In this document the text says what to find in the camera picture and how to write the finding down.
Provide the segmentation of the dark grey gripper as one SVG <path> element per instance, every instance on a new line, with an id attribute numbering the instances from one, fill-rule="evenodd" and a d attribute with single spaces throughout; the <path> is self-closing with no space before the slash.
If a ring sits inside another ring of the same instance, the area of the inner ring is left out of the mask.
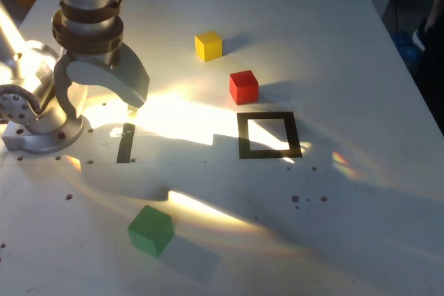
<path id="1" fill-rule="evenodd" d="M 146 102 L 150 78 L 136 53 L 122 44 L 95 55 L 64 54 L 54 67 L 55 97 L 68 119 L 78 119 L 87 97 L 87 86 L 114 92 L 126 104 L 141 108 Z"/>

